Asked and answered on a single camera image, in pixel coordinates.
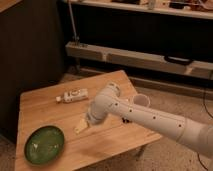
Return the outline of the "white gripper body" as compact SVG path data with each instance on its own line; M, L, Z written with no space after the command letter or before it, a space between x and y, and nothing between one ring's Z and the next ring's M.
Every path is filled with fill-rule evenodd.
M90 125L96 125L99 123L99 119L97 119L95 117L95 112L94 112L94 103L91 103L89 105L89 108L86 112L86 116L85 116L87 122L90 124Z

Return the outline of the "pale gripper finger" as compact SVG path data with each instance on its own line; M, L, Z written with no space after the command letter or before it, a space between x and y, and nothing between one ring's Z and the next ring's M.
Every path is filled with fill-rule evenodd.
M89 127L89 123L85 118L82 118L77 126L74 128L76 134L81 133L82 131L86 130Z

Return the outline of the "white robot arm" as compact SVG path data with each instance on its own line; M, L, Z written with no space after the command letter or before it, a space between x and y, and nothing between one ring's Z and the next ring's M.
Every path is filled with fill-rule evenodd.
M213 158L213 125L144 107L139 104L139 95L131 102L122 100L119 98L120 93L119 86L113 82L99 91L77 125L77 132L102 124L109 114L114 114L166 136L210 159Z

